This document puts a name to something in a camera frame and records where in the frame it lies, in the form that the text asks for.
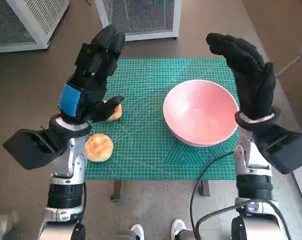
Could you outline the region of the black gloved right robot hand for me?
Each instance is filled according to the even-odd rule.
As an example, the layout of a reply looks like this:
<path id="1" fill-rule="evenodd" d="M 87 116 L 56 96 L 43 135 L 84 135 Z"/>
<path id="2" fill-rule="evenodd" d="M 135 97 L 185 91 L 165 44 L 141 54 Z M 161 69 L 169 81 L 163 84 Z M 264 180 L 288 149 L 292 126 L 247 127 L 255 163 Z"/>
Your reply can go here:
<path id="1" fill-rule="evenodd" d="M 242 38 L 211 32 L 206 42 L 233 72 L 240 111 L 253 121 L 270 116 L 276 85 L 273 63 L 264 62 L 257 48 Z"/>

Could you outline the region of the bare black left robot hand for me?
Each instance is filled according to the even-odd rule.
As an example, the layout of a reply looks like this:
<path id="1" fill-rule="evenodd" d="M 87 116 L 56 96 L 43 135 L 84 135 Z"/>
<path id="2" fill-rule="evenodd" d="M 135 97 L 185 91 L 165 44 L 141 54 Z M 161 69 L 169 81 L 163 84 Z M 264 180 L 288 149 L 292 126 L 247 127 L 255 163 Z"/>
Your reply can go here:
<path id="1" fill-rule="evenodd" d="M 87 121 L 104 122 L 124 100 L 115 96 L 103 101 L 107 80 L 117 68 L 117 61 L 125 42 L 125 34 L 114 25 L 103 28 L 90 44 L 82 44 L 75 61 L 76 69 L 62 91 L 59 109 L 64 121 L 82 124 Z"/>

